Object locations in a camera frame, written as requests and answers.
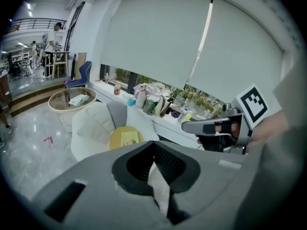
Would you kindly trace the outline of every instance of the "gray cushion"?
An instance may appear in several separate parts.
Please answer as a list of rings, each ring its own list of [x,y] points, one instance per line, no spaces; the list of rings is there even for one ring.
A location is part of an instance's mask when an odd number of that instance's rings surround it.
[[[122,102],[109,102],[107,104],[115,128],[126,126],[127,106]]]

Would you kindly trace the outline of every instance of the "blue chair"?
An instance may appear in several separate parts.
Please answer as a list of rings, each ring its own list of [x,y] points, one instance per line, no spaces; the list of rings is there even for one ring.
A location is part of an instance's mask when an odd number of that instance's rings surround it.
[[[73,87],[85,87],[85,85],[88,83],[88,80],[90,78],[90,69],[92,66],[91,61],[86,61],[80,68],[79,72],[81,73],[81,79],[78,79],[76,81],[65,83],[66,88],[73,88]]]

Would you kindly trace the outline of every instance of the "book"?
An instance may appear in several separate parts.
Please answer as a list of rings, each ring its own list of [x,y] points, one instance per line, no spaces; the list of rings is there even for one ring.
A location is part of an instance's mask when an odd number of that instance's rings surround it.
[[[131,144],[139,143],[139,135],[137,131],[122,132],[121,133],[121,146],[128,146]]]

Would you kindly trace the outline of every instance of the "window sill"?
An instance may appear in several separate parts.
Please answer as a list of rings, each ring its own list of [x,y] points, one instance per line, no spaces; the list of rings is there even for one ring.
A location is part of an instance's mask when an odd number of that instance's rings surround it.
[[[103,103],[110,101],[120,101],[127,104],[127,100],[123,95],[129,95],[126,91],[121,90],[119,95],[114,95],[114,86],[104,82],[90,82],[89,87],[97,92],[97,99]],[[193,134],[184,132],[181,125],[177,124],[177,119],[172,117],[171,114],[165,115],[163,118],[155,115],[147,115],[138,109],[145,116],[150,118],[153,122],[156,133],[163,136],[175,143],[185,147],[197,148],[197,138]]]

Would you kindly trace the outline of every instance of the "white armchair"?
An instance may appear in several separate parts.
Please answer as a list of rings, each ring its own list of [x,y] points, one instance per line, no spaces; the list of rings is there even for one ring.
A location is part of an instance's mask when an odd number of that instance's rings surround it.
[[[76,160],[108,151],[111,133],[121,126],[136,128],[144,141],[159,140],[151,119],[135,107],[121,102],[94,102],[72,118],[71,151]]]

